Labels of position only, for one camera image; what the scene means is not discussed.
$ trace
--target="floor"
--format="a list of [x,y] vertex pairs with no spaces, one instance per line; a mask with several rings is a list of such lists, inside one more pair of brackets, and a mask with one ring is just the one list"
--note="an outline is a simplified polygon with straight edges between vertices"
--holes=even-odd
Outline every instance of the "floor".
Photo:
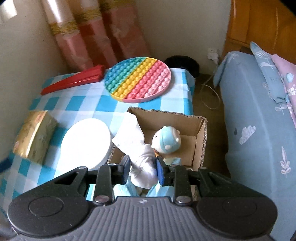
[[229,171],[225,163],[225,154],[228,150],[227,132],[224,123],[224,106],[221,102],[217,110],[211,110],[204,105],[202,100],[211,108],[215,108],[219,101],[214,92],[204,87],[202,95],[200,94],[202,84],[209,78],[207,74],[201,74],[196,78],[195,90],[193,97],[193,113],[206,117],[207,125],[207,145],[205,150],[205,159],[203,166],[208,167],[212,171],[219,172],[229,176]]

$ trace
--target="white wall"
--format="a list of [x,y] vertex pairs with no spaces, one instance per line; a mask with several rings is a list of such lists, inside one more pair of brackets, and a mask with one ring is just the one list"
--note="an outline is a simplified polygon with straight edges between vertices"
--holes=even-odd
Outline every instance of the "white wall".
[[48,77],[67,67],[39,0],[14,0],[17,16],[0,24],[0,161]]
[[223,49],[230,0],[136,0],[136,4],[153,57],[187,55],[199,63],[202,73],[213,73],[216,65],[207,59],[207,50]]

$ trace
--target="checkered tablecloth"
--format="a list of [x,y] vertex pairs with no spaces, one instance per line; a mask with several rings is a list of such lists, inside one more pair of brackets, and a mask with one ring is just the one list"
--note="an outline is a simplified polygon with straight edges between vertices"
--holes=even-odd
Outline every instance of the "checkered tablecloth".
[[[59,124],[50,141],[44,165],[10,155],[12,166],[4,173],[0,187],[2,211],[6,213],[11,200],[19,194],[65,173],[63,170],[57,170],[60,146],[65,133],[76,122],[86,118],[100,119],[109,127],[113,137],[121,124],[123,113],[130,106],[192,115],[194,78],[184,69],[171,69],[171,72],[172,80],[166,93],[139,104],[114,100],[104,88],[104,81],[56,91],[34,99],[30,110],[48,110]],[[43,88],[71,75],[73,74],[50,78]]]

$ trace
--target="rainbow pop it fidget toy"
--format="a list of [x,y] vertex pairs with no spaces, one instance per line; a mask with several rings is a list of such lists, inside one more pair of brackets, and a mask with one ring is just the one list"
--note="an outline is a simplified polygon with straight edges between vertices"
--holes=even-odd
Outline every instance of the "rainbow pop it fidget toy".
[[130,58],[113,66],[105,76],[111,96],[125,103],[140,103],[160,96],[169,86],[168,66],[154,58]]

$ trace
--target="white round plate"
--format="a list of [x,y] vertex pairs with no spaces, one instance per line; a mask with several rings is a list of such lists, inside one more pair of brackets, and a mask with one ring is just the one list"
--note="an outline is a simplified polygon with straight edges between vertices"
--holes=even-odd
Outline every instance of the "white round plate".
[[77,122],[62,140],[57,170],[65,173],[79,166],[93,169],[104,164],[110,142],[110,131],[101,120],[90,118]]

